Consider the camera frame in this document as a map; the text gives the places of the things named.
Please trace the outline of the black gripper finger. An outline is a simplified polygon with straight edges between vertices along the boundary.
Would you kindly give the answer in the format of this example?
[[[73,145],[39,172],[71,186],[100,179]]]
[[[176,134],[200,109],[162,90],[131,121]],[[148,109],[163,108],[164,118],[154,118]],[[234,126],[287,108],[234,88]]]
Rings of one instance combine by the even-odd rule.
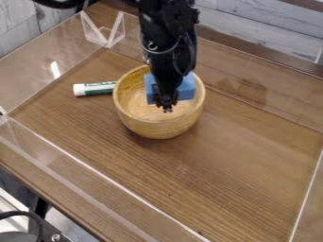
[[[172,112],[174,106],[178,102],[178,93],[174,94],[164,94],[162,96],[162,106],[163,106],[163,112]]]
[[[154,104],[156,105],[156,107],[160,108],[163,106],[163,104],[162,104],[158,85],[152,84],[151,87],[152,87],[152,101],[154,101]]]

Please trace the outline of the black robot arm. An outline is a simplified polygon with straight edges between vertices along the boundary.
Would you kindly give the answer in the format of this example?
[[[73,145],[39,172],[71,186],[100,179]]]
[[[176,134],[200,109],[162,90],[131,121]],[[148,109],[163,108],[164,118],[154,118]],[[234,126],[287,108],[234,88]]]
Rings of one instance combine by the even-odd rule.
[[[195,0],[122,0],[138,9],[139,44],[155,83],[151,99],[171,112],[179,101],[179,86],[196,68]]]

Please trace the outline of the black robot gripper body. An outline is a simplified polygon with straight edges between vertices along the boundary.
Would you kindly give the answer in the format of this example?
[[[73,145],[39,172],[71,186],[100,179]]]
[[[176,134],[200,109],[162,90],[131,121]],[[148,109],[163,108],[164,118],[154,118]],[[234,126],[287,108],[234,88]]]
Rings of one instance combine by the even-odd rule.
[[[150,62],[144,77],[150,95],[178,95],[187,76],[196,68],[196,33],[140,33],[140,45]]]

